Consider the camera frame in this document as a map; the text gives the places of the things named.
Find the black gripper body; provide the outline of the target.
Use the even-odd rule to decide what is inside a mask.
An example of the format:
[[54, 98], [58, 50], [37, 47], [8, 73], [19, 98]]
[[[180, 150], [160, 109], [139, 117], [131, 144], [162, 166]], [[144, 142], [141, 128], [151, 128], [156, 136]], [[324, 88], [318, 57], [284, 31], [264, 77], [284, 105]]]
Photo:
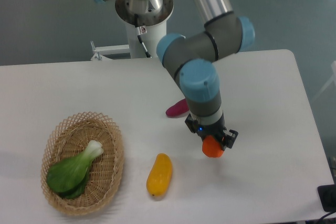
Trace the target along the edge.
[[222, 116], [214, 123], [205, 125], [205, 124], [200, 124], [203, 126], [203, 137], [201, 138], [204, 140], [205, 137], [207, 136], [212, 136], [215, 140], [218, 135], [222, 130], [226, 129], [225, 127], [225, 120], [224, 120], [224, 115]]

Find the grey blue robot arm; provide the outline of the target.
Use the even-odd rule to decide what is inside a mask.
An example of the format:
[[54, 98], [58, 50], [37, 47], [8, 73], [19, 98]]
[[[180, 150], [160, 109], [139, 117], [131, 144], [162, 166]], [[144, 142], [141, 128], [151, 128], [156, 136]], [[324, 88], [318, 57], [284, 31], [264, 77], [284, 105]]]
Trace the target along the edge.
[[186, 38], [166, 31], [173, 0], [115, 0], [128, 44], [93, 48], [93, 52], [100, 56], [128, 51], [132, 58], [158, 58], [184, 95], [184, 100], [175, 105], [177, 112], [187, 113], [185, 123], [202, 139], [203, 153], [219, 157], [233, 146], [238, 133], [225, 127], [219, 77], [213, 63], [250, 46], [255, 31], [248, 18], [235, 15], [229, 0], [194, 2], [204, 31]]

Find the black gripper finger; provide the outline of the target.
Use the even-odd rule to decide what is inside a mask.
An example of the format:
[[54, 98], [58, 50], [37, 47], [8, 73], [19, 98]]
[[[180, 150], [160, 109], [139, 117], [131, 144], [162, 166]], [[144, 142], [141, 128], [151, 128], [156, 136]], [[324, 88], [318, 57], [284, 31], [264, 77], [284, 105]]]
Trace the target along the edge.
[[193, 134], [197, 134], [201, 138], [203, 137], [203, 126], [197, 120], [186, 118], [185, 124]]
[[221, 150], [224, 151], [227, 148], [232, 148], [238, 136], [238, 132], [235, 130], [224, 129], [218, 133], [216, 140], [218, 141]]

